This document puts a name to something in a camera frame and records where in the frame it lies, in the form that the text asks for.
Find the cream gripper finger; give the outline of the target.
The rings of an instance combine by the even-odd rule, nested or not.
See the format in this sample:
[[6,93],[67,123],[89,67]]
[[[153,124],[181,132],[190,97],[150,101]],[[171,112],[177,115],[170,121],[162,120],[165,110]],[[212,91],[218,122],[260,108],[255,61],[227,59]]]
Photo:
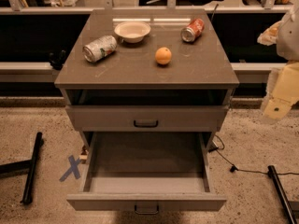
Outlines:
[[288,61],[274,68],[268,77],[266,95],[261,104],[265,121],[283,119],[299,101],[299,62]]
[[261,33],[257,42],[262,45],[271,46],[277,43],[278,31],[281,21],[275,22],[269,28],[267,28],[263,33]]

